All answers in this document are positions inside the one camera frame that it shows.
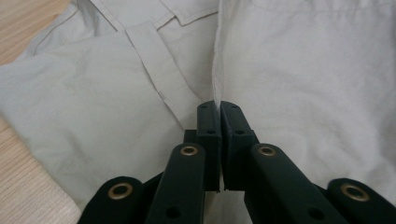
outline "wrinkled fabric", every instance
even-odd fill
[[[0,115],[81,209],[108,179],[161,172],[212,99],[313,183],[396,204],[394,5],[73,0],[0,66]],[[206,196],[205,223],[251,222],[242,192]]]
[[[212,99],[213,11],[182,26],[161,1],[110,2],[72,2],[0,67],[1,116],[81,209],[108,179],[162,172]]]
[[[393,1],[222,1],[215,98],[314,183],[359,180],[396,203]]]

